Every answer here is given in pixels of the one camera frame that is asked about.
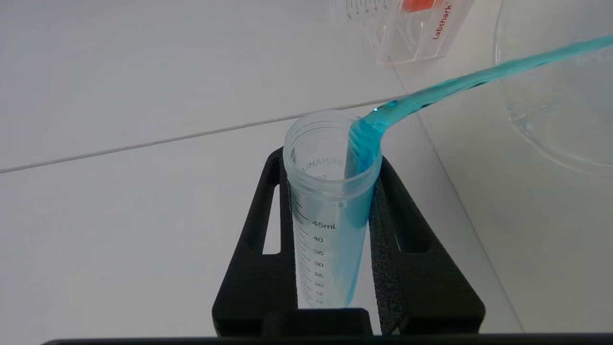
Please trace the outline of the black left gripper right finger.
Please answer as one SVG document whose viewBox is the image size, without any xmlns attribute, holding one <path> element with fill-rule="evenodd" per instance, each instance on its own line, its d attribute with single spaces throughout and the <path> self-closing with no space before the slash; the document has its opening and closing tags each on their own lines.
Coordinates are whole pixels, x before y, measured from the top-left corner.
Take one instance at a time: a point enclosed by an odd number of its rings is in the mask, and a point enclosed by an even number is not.
<svg viewBox="0 0 613 345">
<path fill-rule="evenodd" d="M 369 231 L 382 334 L 479 332 L 483 301 L 387 159 L 375 183 Z"/>
</svg>

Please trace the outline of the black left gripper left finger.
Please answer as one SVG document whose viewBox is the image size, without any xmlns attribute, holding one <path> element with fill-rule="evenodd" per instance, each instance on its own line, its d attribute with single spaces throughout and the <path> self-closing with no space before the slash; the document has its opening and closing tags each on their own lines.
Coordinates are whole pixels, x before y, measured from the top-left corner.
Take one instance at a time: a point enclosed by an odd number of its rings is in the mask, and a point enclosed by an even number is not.
<svg viewBox="0 0 613 345">
<path fill-rule="evenodd" d="M 280 251 L 264 254 L 263 245 L 273 207 L 280 199 Z M 218 335 L 260 335 L 263 319 L 298 307 L 293 216 L 283 150 L 269 155 L 252 198 L 236 249 L 212 307 Z"/>
</svg>

